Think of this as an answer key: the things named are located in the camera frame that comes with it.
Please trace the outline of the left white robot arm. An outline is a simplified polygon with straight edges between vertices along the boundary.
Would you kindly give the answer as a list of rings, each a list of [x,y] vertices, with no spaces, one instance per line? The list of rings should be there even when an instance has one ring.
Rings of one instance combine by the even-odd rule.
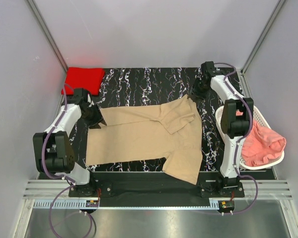
[[[34,134],[35,163],[37,171],[48,178],[67,181],[71,197],[90,197],[99,192],[96,179],[76,162],[69,139],[80,119],[85,120],[90,129],[100,129],[106,125],[100,108],[84,88],[76,88],[71,97],[65,97],[64,105],[52,124],[44,132]]]

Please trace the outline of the beige t shirt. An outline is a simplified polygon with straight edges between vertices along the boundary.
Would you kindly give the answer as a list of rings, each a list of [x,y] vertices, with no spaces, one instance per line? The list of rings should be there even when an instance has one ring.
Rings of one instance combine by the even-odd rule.
[[[88,167],[165,158],[163,172],[197,183],[203,158],[202,119],[188,95],[161,105],[100,111],[106,125],[88,131]]]

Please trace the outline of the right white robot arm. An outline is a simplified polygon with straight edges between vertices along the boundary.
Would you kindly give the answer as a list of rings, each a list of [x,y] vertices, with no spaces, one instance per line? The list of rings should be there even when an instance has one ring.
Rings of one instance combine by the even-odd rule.
[[[209,192],[225,197],[243,190],[240,187],[239,162],[243,144],[252,129],[254,102],[251,98],[245,98],[230,83],[228,78],[236,73],[235,68],[233,72],[226,73],[215,65],[213,61],[201,64],[201,76],[192,86],[192,96],[203,100],[213,90],[224,103],[220,123],[224,133],[223,161],[215,185]]]

